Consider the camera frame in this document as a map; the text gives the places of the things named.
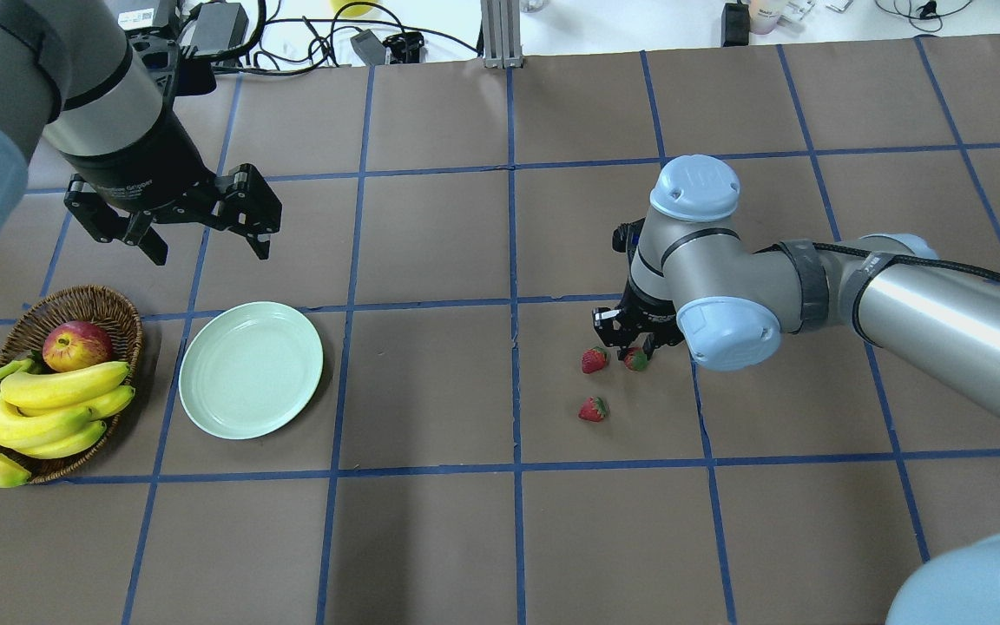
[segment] red apple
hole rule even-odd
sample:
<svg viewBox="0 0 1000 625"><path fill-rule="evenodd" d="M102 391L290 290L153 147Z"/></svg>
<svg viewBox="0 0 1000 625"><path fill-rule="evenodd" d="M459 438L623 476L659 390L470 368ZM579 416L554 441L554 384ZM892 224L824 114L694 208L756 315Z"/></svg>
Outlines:
<svg viewBox="0 0 1000 625"><path fill-rule="evenodd" d="M115 346L102 328L87 321L68 321L49 333L41 349L44 364L55 372L106 363L115 356Z"/></svg>

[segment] wicker fruit basket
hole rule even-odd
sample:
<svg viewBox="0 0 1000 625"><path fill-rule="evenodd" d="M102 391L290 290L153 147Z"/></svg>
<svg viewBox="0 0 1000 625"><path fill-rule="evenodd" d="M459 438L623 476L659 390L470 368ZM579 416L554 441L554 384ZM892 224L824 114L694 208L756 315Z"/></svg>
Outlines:
<svg viewBox="0 0 1000 625"><path fill-rule="evenodd" d="M115 289L103 286L71 287L38 301L17 320L15 327L7 336L3 351L0 352L0 367L10 363L11 360L28 355L33 349L40 352L44 338L49 336L49 332L73 319L90 321L110 335L111 344L115 346L115 360L126 360L130 364L130 375L123 384L132 385L138 371L138 358L141 355L141 316L138 315L134 302ZM118 430L118 418L119 415L108 417L107 431L103 433L102 438L86 451L67 458L51 460L30 458L1 446L0 451L32 472L33 476L29 483L48 482L68 475L94 457L115 434L115 430Z"/></svg>

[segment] black electronic device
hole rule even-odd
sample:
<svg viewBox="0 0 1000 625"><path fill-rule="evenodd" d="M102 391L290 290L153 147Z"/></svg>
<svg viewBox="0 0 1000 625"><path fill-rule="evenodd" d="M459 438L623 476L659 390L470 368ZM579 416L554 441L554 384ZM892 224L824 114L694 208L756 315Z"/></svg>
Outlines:
<svg viewBox="0 0 1000 625"><path fill-rule="evenodd" d="M239 3L200 4L199 15L195 18L195 31L191 33L189 44L192 58L214 55L223 50L240 46L246 39L249 16ZM220 61L223 66L235 66L237 59Z"/></svg>
<svg viewBox="0 0 1000 625"><path fill-rule="evenodd" d="M720 27L720 47L747 46L750 38L751 16L747 5L727 3L723 5L723 19Z"/></svg>

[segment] wire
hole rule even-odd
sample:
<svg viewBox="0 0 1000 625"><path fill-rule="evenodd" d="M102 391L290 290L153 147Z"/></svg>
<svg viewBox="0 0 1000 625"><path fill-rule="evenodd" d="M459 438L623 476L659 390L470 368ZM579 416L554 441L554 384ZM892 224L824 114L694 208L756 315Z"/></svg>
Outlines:
<svg viewBox="0 0 1000 625"><path fill-rule="evenodd" d="M850 256L858 256L860 258L865 258L870 254L870 252L865 249L833 244L813 244L813 246L821 250L821 252L846 253L850 254ZM971 276L983 278L983 280L993 280L995 282L999 282L1000 284L1000 273L995 272L995 270L992 269L984 268L984 266L965 265L963 262L953 262L951 260L930 260L930 258L906 256L906 254L898 254L898 256L894 256L891 262L897 262L899 265L933 266L933 268L936 269L951 269L952 272L968 273L971 274Z"/></svg>
<svg viewBox="0 0 1000 625"><path fill-rule="evenodd" d="M345 9L348 9L350 5L372 5L372 7L377 7L378 9L388 13L394 21L389 23L386 20L374 20L374 19L342 19L340 13ZM338 65L338 58L336 52L334 52L333 37L337 35L338 32L344 30L353 30L357 32L362 32L362 29L358 24L365 25L388 25L388 27L394 27L400 29L401 32L406 32L409 30L430 33L430 35L441 36L442 38L452 40L454 43L460 44L460 46L465 47L469 51L473 52L475 56L481 56L481 51L477 48L470 46L461 39L457 39L456 36L447 35L447 33L439 32L436 30L431 30L428 28L414 27L414 25L405 25L399 19L399 16L394 15L391 11L381 5L373 3L349 3L344 5L341 10L336 13L336 16L331 17L331 19L321 19L321 17L308 17L308 16L298 16L298 17L277 17L280 10L280 1L278 0L277 10L273 12L273 15L265 22L265 28L271 27L271 25L279 23L303 23L305 27L311 32L312 40L308 44L308 50L306 51L306 56L302 58L290 58L290 56L278 55L278 53L271 52L260 47L259 50L254 51L252 55L246 54L246 67L218 67L215 66L215 74L251 74L256 76L298 76L306 74L306 72L313 71L318 67L326 66L330 64L333 67L340 67ZM329 23L331 24L331 30L326 36L322 36L318 29L316 28L316 23ZM266 59L268 63L273 66L272 69L268 69L261 66L262 59ZM310 63L308 66L295 68L295 69L282 69L281 63Z"/></svg>
<svg viewBox="0 0 1000 625"><path fill-rule="evenodd" d="M904 13L902 13L901 8L898 7L898 0L892 0L892 1L893 1L893 11L884 7L884 5L882 5L882 3L879 0L874 0L874 5L876 5L876 7L878 7L882 12L886 13L886 15L905 17L906 20L909 20L909 25L911 25L913 28L916 28L921 32L927 32L929 33L929 35L931 35L931 33L940 32L944 28L944 17L956 15L956 13L958 13L959 11L962 11L965 8L970 7L971 3L973 3L973 1L975 0L967 0L967 3L964 3L962 7L957 8L956 10L953 11L948 11L947 13L937 12L936 3L934 3L934 1L932 0L929 0L928 3L921 4L919 5L919 7L917 7L917 11L920 11L920 13L918 13L917 15L913 15L912 0L906 0L906 2L908 3L908 9L905 9ZM919 21L922 20L937 20L938 22L937 27L921 28L920 25L917 25L917 23L919 23Z"/></svg>

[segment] metal cylinder arm segment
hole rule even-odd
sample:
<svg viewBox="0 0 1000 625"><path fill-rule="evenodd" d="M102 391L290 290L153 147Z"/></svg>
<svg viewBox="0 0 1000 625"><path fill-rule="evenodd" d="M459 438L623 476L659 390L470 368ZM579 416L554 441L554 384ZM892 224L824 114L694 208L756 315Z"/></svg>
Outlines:
<svg viewBox="0 0 1000 625"><path fill-rule="evenodd" d="M186 60L158 33L128 38L104 3L0 0L0 229L43 135L78 171L64 205L96 241L163 265L154 224L199 222L267 258L280 201L254 166L219 177L203 165L172 111Z"/></svg>
<svg viewBox="0 0 1000 625"><path fill-rule="evenodd" d="M626 351L686 340L701 367L734 371L769 359L782 333L845 324L1000 416L1000 285L939 266L913 234L869 234L838 245L782 241L758 253L735 232L740 182L725 162L667 163L647 217L615 230L628 256L616 308L594 328Z"/></svg>

